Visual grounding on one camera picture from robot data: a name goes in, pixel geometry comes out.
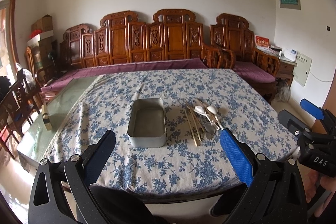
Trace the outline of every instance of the ceramic spoon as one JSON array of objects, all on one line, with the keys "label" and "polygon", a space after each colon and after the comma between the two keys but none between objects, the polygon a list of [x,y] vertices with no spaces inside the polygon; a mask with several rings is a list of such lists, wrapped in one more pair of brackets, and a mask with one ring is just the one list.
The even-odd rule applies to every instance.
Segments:
[{"label": "ceramic spoon", "polygon": [[220,129],[219,126],[216,125],[215,122],[212,121],[212,119],[209,118],[208,114],[205,113],[205,110],[204,110],[203,107],[201,107],[201,106],[195,106],[194,111],[195,111],[196,113],[200,114],[200,115],[206,116],[206,117],[208,118],[210,124],[211,124],[212,126],[214,126],[216,130],[219,130],[219,129]]},{"label": "ceramic spoon", "polygon": [[221,130],[223,130],[224,127],[221,125],[221,123],[219,122],[218,117],[217,117],[218,109],[215,108],[214,106],[208,106],[208,107],[207,107],[207,110],[208,110],[209,112],[211,112],[211,113],[215,116],[215,118],[216,118],[216,120],[217,120],[217,123],[218,123],[219,127],[221,128]]}]

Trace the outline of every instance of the spoon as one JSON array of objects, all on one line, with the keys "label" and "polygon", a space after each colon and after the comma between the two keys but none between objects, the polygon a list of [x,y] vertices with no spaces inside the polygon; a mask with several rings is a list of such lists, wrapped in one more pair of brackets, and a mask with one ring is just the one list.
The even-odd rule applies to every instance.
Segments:
[{"label": "spoon", "polygon": [[214,127],[216,128],[216,130],[219,130],[219,126],[216,125],[216,124],[209,118],[208,114],[206,114],[206,112],[205,112],[205,110],[204,110],[203,107],[201,107],[201,106],[195,106],[194,111],[195,111],[196,113],[200,114],[200,115],[206,116],[206,117],[208,118],[210,124],[211,124],[212,126],[214,126]]},{"label": "spoon", "polygon": [[214,115],[214,117],[216,118],[216,120],[218,122],[219,127],[221,128],[221,130],[223,130],[224,127],[221,125],[221,123],[219,122],[218,117],[217,117],[218,109],[215,108],[214,106],[208,106],[207,110]]},{"label": "spoon", "polygon": [[208,140],[211,140],[215,135],[216,132],[215,128],[208,122],[204,123],[204,128],[206,130],[205,136],[207,137]]}]

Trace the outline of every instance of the blue gripper pad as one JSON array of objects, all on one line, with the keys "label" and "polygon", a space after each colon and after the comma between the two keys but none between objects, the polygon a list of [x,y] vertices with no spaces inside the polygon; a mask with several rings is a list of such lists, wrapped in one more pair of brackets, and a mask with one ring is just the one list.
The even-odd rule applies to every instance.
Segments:
[{"label": "blue gripper pad", "polygon": [[252,165],[239,145],[226,129],[221,131],[219,141],[239,180],[250,187],[253,181]]},{"label": "blue gripper pad", "polygon": [[300,106],[303,110],[307,111],[310,115],[312,115],[316,119],[318,120],[324,119],[324,114],[323,114],[322,109],[312,104],[307,99],[302,99],[300,102]]}]

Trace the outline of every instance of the table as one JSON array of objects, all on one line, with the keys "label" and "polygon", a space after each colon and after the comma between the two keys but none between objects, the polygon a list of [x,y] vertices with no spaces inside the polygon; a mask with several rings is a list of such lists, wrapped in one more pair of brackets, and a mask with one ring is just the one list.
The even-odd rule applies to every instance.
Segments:
[{"label": "table", "polygon": [[[165,106],[167,145],[134,148],[127,137],[132,103],[158,97]],[[240,182],[220,146],[219,134],[194,145],[184,98],[190,104],[199,98],[216,106],[222,124],[270,160],[284,160],[297,147],[275,110],[232,70],[161,70],[98,76],[64,119],[44,157],[52,162],[67,160],[111,129],[117,143],[98,185],[124,189],[145,203],[219,195]]]},{"label": "table", "polygon": [[51,131],[47,131],[45,128],[42,113],[40,113],[17,146],[19,160],[25,170],[29,171],[31,166],[38,168],[45,150],[64,118],[96,78],[73,79],[48,105],[49,118],[52,124]]}]

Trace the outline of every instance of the aluminum tray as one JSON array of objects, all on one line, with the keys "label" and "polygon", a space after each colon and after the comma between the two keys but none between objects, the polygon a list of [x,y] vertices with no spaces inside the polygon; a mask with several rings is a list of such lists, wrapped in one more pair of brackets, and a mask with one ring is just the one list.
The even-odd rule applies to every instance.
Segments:
[{"label": "aluminum tray", "polygon": [[166,126],[161,98],[134,101],[127,130],[134,147],[161,147],[166,144]]}]

